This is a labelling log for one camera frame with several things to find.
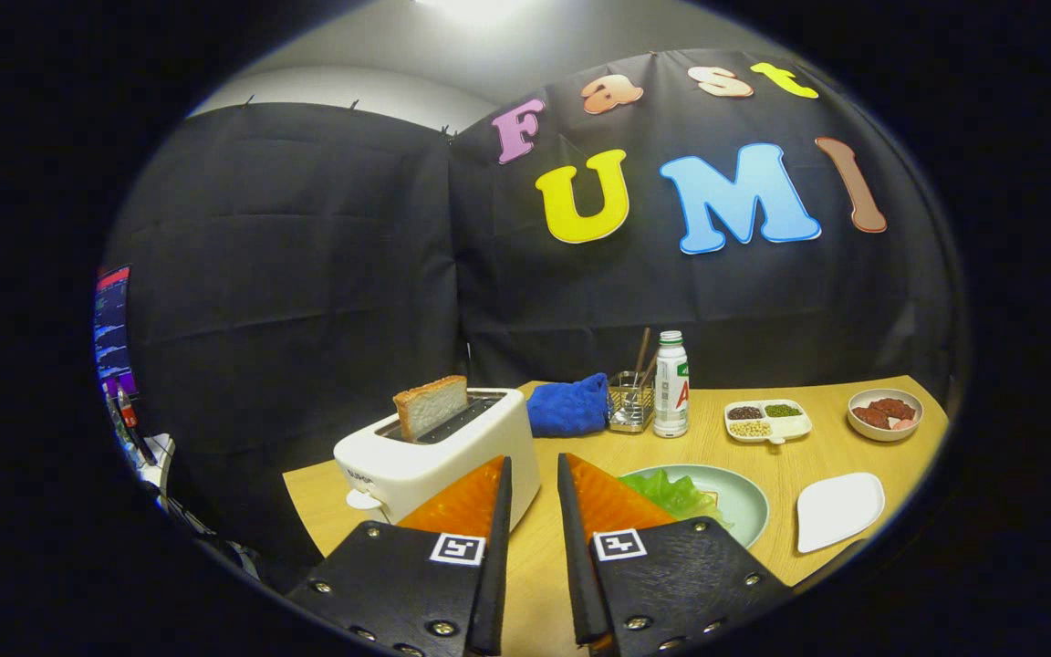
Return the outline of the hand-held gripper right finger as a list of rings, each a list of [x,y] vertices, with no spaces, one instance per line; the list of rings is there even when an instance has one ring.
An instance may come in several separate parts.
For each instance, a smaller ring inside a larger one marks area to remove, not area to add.
[[[592,656],[698,656],[792,599],[708,516],[674,520],[585,459],[557,458],[573,632]]]

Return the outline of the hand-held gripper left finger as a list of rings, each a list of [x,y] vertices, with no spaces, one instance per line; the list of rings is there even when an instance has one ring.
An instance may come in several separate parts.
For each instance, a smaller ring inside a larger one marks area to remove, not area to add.
[[[362,521],[287,603],[383,656],[497,656],[512,479],[497,456],[401,523]]]

